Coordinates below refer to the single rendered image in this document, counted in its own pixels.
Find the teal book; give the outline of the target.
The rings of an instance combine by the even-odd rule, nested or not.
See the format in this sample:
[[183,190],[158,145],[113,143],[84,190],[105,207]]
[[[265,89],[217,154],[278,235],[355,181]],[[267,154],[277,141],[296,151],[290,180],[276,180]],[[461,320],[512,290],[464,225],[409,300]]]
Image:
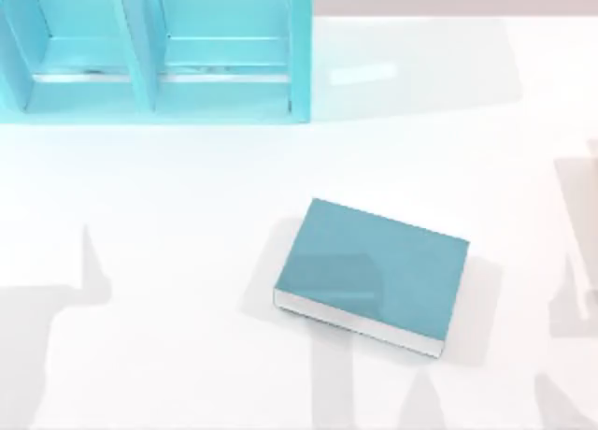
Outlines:
[[276,307],[429,357],[445,349],[468,239],[313,199]]

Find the light blue rack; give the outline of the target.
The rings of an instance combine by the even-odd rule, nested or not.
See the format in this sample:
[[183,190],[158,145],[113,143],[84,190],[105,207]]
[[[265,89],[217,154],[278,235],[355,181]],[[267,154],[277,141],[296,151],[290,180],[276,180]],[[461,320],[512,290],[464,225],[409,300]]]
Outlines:
[[308,122],[313,0],[0,0],[0,124]]

